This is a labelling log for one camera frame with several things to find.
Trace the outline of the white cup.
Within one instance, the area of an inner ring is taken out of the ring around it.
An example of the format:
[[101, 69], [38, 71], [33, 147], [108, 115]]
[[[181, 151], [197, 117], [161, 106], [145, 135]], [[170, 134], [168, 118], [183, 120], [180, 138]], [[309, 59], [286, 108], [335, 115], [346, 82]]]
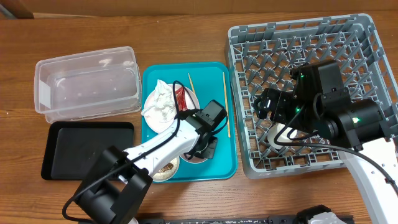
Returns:
[[[267, 140], [269, 142], [269, 144], [274, 147], [275, 149], [281, 149], [282, 146], [277, 145], [274, 142], [274, 138], [276, 137], [276, 135], [285, 127], [284, 124], [280, 124], [280, 123], [276, 123], [276, 125], [273, 125], [268, 133], [267, 133]], [[292, 133], [290, 134], [291, 138], [296, 138], [297, 135], [297, 130], [296, 129], [292, 129], [292, 128], [287, 128], [278, 138], [279, 142], [292, 142], [291, 139], [289, 139], [287, 137], [288, 133], [292, 131]]]

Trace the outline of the red snack wrapper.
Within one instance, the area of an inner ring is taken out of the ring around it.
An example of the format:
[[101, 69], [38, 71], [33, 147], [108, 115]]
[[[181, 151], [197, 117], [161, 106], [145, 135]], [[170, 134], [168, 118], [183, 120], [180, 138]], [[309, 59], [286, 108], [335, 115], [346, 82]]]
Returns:
[[188, 110], [187, 103], [185, 99], [185, 89], [184, 87], [180, 87], [178, 90], [175, 91], [177, 106], [179, 111]]

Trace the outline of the pink bowl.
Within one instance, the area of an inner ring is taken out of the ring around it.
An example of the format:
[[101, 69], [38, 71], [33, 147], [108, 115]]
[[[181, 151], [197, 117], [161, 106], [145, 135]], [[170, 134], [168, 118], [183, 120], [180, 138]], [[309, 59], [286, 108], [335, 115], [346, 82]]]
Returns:
[[198, 158], [198, 157], [192, 157], [191, 159], [187, 159], [187, 157], [186, 157], [184, 154], [181, 154], [181, 155], [180, 155], [180, 158], [181, 158], [183, 161], [185, 161], [185, 162], [187, 162], [187, 163], [190, 163], [190, 164], [200, 164], [200, 163], [203, 163], [203, 162], [205, 162], [205, 161], [208, 160], [207, 158], [200, 159], [200, 158]]

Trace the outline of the white napkin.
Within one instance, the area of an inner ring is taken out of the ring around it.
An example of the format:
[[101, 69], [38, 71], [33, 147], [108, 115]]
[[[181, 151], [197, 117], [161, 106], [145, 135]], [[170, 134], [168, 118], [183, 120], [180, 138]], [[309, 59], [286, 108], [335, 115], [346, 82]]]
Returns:
[[159, 119], [166, 123], [174, 119], [176, 114], [173, 89], [163, 80], [157, 80], [152, 101], [144, 107], [141, 115], [148, 118]]

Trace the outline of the large white round plate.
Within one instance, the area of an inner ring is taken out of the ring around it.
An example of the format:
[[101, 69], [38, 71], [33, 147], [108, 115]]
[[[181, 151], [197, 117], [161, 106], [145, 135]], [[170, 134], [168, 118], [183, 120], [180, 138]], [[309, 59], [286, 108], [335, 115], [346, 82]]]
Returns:
[[[148, 108], [150, 104], [155, 101], [154, 96], [155, 90], [153, 90], [145, 100], [144, 109]], [[185, 101], [189, 110], [200, 108], [200, 103], [196, 94], [192, 92], [189, 88], [185, 90]], [[165, 131], [174, 122], [174, 117], [172, 117], [169, 121], [164, 121], [163, 117], [160, 115], [160, 112], [152, 113], [151, 115], [143, 117], [151, 130], [156, 133], [161, 133]]]

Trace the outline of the brown food piece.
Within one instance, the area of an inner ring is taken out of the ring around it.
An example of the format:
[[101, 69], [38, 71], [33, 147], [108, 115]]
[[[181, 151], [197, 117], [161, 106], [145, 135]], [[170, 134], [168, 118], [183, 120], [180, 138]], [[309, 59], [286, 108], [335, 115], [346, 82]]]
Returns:
[[168, 163], [166, 166], [161, 168], [159, 173], [170, 173], [174, 171], [174, 165], [172, 163]]

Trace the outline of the grey bowl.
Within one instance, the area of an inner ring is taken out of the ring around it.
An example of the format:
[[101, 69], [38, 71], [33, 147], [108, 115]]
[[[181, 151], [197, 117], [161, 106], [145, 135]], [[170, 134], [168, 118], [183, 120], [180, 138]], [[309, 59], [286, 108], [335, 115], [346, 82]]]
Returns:
[[166, 164], [161, 170], [156, 172], [152, 178], [155, 182], [164, 182], [171, 179], [178, 171], [180, 165], [180, 158], [176, 157]]

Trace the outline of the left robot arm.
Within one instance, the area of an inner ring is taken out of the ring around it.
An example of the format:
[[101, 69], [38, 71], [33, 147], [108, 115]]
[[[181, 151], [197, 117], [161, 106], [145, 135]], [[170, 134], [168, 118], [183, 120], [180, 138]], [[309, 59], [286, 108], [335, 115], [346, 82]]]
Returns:
[[136, 223], [154, 174], [181, 155], [212, 159], [226, 118], [225, 108], [212, 100], [203, 109], [177, 113], [167, 130], [139, 146], [104, 150], [70, 201], [88, 223]]

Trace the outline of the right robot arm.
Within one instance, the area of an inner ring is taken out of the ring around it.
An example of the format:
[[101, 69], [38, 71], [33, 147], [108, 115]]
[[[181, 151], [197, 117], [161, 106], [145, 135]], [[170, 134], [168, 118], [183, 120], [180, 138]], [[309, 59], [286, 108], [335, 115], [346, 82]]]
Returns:
[[265, 89], [254, 101], [259, 119], [283, 124], [276, 146], [339, 152], [373, 223], [397, 223], [397, 156], [392, 131], [371, 99], [351, 101], [336, 60], [305, 63], [290, 71], [293, 92]]

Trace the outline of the clear plastic waste bin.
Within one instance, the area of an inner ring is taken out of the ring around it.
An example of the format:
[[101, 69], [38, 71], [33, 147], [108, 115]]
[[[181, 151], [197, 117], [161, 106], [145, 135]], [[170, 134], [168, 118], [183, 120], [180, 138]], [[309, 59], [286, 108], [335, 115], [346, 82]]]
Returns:
[[34, 106], [48, 123], [140, 111], [141, 75], [133, 48], [95, 50], [37, 62]]

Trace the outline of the teal plastic serving tray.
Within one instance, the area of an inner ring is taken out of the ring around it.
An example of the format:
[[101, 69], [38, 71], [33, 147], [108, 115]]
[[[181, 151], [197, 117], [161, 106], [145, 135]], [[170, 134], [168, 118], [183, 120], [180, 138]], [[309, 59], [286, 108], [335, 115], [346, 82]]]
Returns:
[[155, 90], [157, 80], [172, 84], [178, 80], [189, 89], [192, 89], [188, 79], [191, 75], [200, 108], [204, 108], [211, 100], [221, 105], [224, 103], [223, 72], [226, 77], [228, 94], [229, 125], [231, 137], [228, 138], [227, 126], [216, 137], [214, 157], [200, 164], [190, 164], [180, 159], [177, 173], [167, 182], [192, 182], [201, 180], [218, 180], [232, 177], [238, 168], [236, 138], [234, 136], [233, 106], [231, 84], [228, 69], [220, 62], [173, 63], [153, 65], [147, 68], [142, 78], [142, 105], [149, 94]]

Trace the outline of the left wooden chopstick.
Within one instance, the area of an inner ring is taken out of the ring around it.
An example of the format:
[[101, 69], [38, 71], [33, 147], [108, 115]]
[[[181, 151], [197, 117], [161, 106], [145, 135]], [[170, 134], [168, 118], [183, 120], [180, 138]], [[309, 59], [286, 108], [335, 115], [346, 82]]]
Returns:
[[195, 87], [193, 85], [193, 81], [192, 81], [191, 75], [189, 73], [188, 73], [188, 79], [189, 79], [189, 82], [190, 82], [190, 86], [192, 88], [192, 92], [196, 95]]

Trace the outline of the wooden chopstick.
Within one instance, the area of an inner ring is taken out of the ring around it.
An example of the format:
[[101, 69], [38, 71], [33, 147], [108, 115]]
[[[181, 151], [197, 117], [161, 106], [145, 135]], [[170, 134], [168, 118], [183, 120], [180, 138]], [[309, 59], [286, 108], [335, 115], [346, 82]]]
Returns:
[[224, 103], [225, 103], [225, 110], [226, 110], [226, 126], [227, 126], [227, 132], [228, 132], [228, 138], [231, 137], [231, 129], [229, 125], [229, 109], [228, 109], [228, 94], [227, 94], [227, 88], [226, 88], [226, 77], [225, 73], [223, 72], [223, 89], [224, 89]]
[[189, 82], [190, 82], [190, 86], [192, 88], [192, 92], [196, 95], [195, 87], [193, 85], [193, 81], [192, 81], [191, 75], [189, 73], [188, 73], [188, 79], [189, 79]]

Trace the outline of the right wooden chopstick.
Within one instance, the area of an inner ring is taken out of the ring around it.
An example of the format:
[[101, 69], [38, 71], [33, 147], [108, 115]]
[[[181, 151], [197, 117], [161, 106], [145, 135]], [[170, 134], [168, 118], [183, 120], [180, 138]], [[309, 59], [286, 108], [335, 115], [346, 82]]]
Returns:
[[226, 88], [226, 77], [225, 73], [223, 72], [223, 89], [224, 89], [224, 103], [225, 103], [225, 110], [226, 110], [226, 126], [227, 126], [227, 132], [228, 132], [228, 138], [231, 137], [231, 129], [229, 125], [229, 109], [228, 109], [228, 94], [227, 94], [227, 88]]

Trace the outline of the grey plastic dish rack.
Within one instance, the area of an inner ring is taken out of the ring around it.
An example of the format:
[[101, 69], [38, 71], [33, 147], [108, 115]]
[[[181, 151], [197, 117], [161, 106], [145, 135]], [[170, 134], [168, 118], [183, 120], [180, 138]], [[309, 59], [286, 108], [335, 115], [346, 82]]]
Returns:
[[351, 99], [374, 100], [397, 132], [397, 83], [367, 14], [234, 26], [228, 31], [226, 59], [243, 171], [250, 179], [344, 167], [338, 153], [327, 148], [274, 148], [267, 138], [272, 121], [255, 114], [254, 100], [266, 88], [294, 89], [289, 71], [303, 63], [336, 60]]

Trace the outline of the black plastic tray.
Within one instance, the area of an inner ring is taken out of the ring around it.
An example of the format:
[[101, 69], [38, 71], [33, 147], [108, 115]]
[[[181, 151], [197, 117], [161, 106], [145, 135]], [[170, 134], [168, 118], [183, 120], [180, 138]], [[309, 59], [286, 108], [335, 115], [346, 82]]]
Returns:
[[105, 149], [114, 146], [123, 151], [133, 143], [134, 125], [129, 122], [54, 122], [49, 128], [41, 177], [82, 180]]

